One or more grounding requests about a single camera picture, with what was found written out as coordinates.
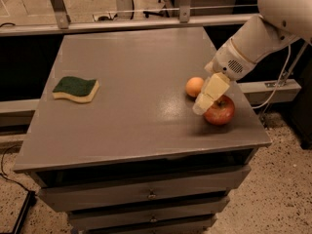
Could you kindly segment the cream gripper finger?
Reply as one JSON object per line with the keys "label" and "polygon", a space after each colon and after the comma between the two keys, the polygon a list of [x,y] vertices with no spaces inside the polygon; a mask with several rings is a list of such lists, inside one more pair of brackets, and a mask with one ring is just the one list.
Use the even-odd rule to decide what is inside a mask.
{"label": "cream gripper finger", "polygon": [[193,112],[203,115],[230,87],[230,79],[223,73],[215,73],[207,78],[196,97]]}

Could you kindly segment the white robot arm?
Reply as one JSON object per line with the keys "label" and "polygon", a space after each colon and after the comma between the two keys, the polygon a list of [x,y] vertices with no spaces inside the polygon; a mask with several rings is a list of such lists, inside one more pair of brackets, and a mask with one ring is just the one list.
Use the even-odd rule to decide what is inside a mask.
{"label": "white robot arm", "polygon": [[202,115],[230,87],[272,53],[298,39],[312,40],[312,0],[257,0],[259,14],[248,19],[205,66],[210,76],[193,105]]}

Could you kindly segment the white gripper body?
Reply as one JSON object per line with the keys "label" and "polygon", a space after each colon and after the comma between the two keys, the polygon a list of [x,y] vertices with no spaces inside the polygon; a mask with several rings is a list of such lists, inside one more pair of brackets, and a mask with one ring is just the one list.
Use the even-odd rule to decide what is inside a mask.
{"label": "white gripper body", "polygon": [[228,39],[205,66],[211,74],[221,72],[232,81],[245,77],[255,68],[255,64],[239,53],[232,39]]}

